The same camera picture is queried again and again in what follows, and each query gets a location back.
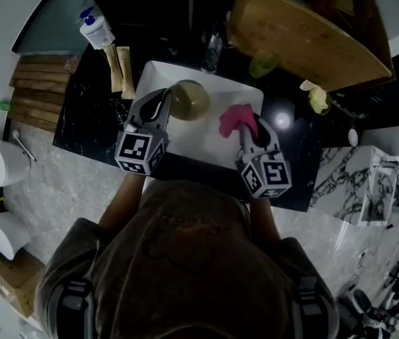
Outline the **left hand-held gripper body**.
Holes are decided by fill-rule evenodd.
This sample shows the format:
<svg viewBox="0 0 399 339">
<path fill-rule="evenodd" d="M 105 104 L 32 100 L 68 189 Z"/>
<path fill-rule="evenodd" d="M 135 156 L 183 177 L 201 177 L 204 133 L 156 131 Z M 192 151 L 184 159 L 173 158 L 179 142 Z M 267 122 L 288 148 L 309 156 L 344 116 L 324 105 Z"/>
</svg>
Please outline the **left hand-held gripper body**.
<svg viewBox="0 0 399 339">
<path fill-rule="evenodd" d="M 115 160 L 126 172 L 150 176 L 169 144 L 166 132 L 169 116 L 146 122 L 131 114 L 118 133 Z"/>
</svg>

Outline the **olive round bowl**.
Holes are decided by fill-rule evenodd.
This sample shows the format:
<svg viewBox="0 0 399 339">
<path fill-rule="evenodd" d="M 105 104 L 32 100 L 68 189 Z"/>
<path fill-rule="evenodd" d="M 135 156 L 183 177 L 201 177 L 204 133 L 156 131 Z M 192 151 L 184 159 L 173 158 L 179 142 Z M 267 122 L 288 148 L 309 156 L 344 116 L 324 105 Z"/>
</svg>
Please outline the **olive round bowl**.
<svg viewBox="0 0 399 339">
<path fill-rule="evenodd" d="M 193 80 L 178 81 L 169 88 L 172 97 L 170 115 L 182 121 L 204 118 L 210 109 L 210 96 L 206 89 Z"/>
</svg>

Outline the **pink cloth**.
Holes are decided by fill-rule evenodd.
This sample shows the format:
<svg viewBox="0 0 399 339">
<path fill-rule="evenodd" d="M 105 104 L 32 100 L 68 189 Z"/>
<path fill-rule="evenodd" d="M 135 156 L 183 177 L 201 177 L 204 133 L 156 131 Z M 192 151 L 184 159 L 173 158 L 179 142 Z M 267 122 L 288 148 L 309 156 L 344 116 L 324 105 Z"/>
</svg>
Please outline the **pink cloth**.
<svg viewBox="0 0 399 339">
<path fill-rule="evenodd" d="M 250 104 L 228 107 L 227 111 L 220 117 L 220 135 L 223 138 L 229 138 L 231 133 L 238 130 L 241 124 L 249 128 L 253 139 L 258 138 L 258 127 Z"/>
</svg>

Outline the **person's left forearm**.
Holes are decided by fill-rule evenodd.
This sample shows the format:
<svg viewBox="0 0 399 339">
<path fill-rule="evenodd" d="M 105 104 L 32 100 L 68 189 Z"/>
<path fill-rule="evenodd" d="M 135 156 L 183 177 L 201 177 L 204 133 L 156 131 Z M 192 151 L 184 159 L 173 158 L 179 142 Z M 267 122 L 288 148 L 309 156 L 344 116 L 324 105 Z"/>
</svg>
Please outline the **person's left forearm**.
<svg viewBox="0 0 399 339">
<path fill-rule="evenodd" d="M 119 233 L 138 212 L 145 176 L 128 173 L 98 225 L 108 234 Z"/>
</svg>

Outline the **person's right forearm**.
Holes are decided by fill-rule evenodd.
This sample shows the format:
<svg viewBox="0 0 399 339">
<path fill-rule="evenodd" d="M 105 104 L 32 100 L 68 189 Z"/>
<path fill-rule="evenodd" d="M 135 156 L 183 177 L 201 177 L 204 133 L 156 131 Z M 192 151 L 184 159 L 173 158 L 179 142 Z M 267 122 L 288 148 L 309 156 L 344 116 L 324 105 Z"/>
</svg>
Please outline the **person's right forearm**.
<svg viewBox="0 0 399 339">
<path fill-rule="evenodd" d="M 249 204 L 251 239 L 259 247 L 268 247 L 280 241 L 270 201 L 267 198 L 254 199 Z"/>
</svg>

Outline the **beige sachet packet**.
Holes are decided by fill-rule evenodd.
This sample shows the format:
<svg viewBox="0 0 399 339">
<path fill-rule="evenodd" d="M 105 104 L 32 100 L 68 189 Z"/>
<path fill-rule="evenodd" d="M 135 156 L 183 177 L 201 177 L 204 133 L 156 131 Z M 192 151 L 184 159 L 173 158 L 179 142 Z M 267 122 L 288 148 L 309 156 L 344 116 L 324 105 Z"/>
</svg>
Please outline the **beige sachet packet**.
<svg viewBox="0 0 399 339">
<path fill-rule="evenodd" d="M 133 85 L 129 47 L 117 47 L 117 57 L 122 74 L 121 98 L 134 100 L 136 93 Z"/>
<path fill-rule="evenodd" d="M 122 74 L 117 59 L 117 50 L 114 44 L 103 48 L 111 71 L 111 89 L 113 93 L 121 92 Z"/>
</svg>

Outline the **white rectangular sink basin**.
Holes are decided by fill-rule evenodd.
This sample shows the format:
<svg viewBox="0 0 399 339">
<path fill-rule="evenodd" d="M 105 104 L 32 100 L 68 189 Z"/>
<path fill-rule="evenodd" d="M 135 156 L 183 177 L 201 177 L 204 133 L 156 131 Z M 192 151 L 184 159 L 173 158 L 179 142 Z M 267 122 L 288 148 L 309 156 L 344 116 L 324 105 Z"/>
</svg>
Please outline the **white rectangular sink basin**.
<svg viewBox="0 0 399 339">
<path fill-rule="evenodd" d="M 196 69 L 149 61 L 136 87 L 136 98 L 140 99 L 152 91 L 168 88 L 182 80 L 201 84 L 210 97 L 210 108 L 203 118 L 195 121 L 169 118 L 166 128 L 169 136 L 167 152 L 236 170 L 239 133 L 234 131 L 229 138 L 223 138 L 219 133 L 220 116 L 231 105 L 245 104 L 251 105 L 253 111 L 260 114 L 263 92 L 250 85 Z"/>
</svg>

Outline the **black marble vanity table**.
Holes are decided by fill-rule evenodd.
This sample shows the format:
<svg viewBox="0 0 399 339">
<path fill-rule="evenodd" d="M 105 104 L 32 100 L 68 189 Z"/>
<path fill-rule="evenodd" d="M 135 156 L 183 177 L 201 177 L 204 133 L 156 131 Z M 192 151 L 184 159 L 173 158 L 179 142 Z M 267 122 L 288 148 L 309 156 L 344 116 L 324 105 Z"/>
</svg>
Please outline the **black marble vanity table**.
<svg viewBox="0 0 399 339">
<path fill-rule="evenodd" d="M 223 31 L 225 14 L 234 0 L 93 0 L 110 11 L 118 8 L 113 28 L 118 41 L 130 47 L 133 81 L 142 81 L 146 66 L 157 72 L 170 63 L 198 70 L 206 51 L 205 40 Z M 275 207 L 306 211 L 313 197 L 321 132 L 318 119 L 302 111 L 293 93 L 297 79 L 278 71 L 257 81 L 248 73 L 249 59 L 224 47 L 218 76 L 258 88 L 263 93 L 261 116 L 268 122 L 286 113 L 292 123 L 277 129 L 280 145 L 290 164 L 292 187 L 271 203 Z M 131 103 L 111 91 L 109 66 L 103 53 L 88 47 L 68 85 L 54 135 L 54 145 L 99 162 L 114 165 L 112 149 Z"/>
</svg>

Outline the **yellow crumpled rag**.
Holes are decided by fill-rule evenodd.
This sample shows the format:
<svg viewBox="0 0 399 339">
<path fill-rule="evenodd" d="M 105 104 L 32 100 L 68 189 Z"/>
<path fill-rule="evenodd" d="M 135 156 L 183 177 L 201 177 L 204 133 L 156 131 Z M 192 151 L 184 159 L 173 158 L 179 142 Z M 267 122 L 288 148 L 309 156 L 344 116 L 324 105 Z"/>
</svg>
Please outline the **yellow crumpled rag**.
<svg viewBox="0 0 399 339">
<path fill-rule="evenodd" d="M 311 81 L 304 80 L 299 89 L 308 93 L 309 106 L 316 114 L 326 115 L 329 113 L 331 98 L 322 87 Z"/>
</svg>

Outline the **green plastic cup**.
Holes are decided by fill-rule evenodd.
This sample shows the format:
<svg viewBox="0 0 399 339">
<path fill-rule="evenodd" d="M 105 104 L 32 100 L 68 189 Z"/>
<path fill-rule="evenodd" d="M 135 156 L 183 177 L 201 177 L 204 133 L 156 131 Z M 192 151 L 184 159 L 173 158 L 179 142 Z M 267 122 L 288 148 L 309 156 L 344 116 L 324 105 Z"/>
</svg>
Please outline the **green plastic cup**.
<svg viewBox="0 0 399 339">
<path fill-rule="evenodd" d="M 254 52 L 249 64 L 249 74 L 253 78 L 262 78 L 270 73 L 278 65 L 278 57 L 275 53 L 259 49 Z"/>
</svg>

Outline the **chrome faucet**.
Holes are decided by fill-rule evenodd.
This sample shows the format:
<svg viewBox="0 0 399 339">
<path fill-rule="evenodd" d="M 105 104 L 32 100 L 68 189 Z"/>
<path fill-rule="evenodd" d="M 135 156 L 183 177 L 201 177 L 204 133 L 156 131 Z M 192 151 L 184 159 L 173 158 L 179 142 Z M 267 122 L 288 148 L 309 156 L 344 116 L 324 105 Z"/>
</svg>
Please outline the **chrome faucet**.
<svg viewBox="0 0 399 339">
<path fill-rule="evenodd" d="M 203 72 L 214 74 L 217 71 L 222 46 L 223 43 L 220 34 L 214 32 L 208 40 L 205 56 L 201 65 L 201 70 Z"/>
</svg>

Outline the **white pump bottle blue cap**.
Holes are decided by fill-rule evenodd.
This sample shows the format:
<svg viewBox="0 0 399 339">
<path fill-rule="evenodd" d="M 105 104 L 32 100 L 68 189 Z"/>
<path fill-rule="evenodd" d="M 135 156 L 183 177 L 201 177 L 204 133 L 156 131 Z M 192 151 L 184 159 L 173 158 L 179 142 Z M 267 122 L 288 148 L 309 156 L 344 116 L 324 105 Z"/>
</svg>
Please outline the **white pump bottle blue cap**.
<svg viewBox="0 0 399 339">
<path fill-rule="evenodd" d="M 114 42 L 115 36 L 100 10 L 90 6 L 81 12 L 80 19 L 83 22 L 80 33 L 94 49 L 103 49 Z"/>
</svg>

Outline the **large cardboard box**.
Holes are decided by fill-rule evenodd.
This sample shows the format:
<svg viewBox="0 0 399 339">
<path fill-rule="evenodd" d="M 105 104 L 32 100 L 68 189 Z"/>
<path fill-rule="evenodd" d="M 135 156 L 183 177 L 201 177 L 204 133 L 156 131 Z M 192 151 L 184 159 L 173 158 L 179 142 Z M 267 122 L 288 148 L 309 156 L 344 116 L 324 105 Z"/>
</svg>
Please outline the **large cardboard box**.
<svg viewBox="0 0 399 339">
<path fill-rule="evenodd" d="M 374 0 L 235 0 L 228 42 L 274 53 L 278 66 L 328 92 L 387 83 L 395 72 Z"/>
</svg>

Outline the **person's brown t-shirt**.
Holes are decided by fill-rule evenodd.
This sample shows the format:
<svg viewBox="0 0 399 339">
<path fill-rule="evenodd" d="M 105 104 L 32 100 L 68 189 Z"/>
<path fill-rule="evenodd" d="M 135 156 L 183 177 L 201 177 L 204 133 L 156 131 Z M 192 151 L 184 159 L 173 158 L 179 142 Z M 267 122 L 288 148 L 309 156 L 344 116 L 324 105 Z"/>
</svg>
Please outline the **person's brown t-shirt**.
<svg viewBox="0 0 399 339">
<path fill-rule="evenodd" d="M 117 234 L 77 219 L 41 275 L 53 339 L 336 339 L 339 314 L 294 237 L 251 239 L 249 205 L 186 181 L 144 183 Z"/>
</svg>

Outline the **white toilet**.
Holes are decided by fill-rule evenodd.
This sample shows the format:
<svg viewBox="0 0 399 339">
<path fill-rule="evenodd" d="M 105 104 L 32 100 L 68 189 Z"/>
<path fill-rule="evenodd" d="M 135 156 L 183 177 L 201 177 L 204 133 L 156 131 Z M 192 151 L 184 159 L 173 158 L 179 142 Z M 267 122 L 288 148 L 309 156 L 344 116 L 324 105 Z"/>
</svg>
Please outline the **white toilet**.
<svg viewBox="0 0 399 339">
<path fill-rule="evenodd" d="M 30 243 L 30 232 L 25 223 L 11 212 L 0 213 L 0 253 L 12 261 Z"/>
</svg>

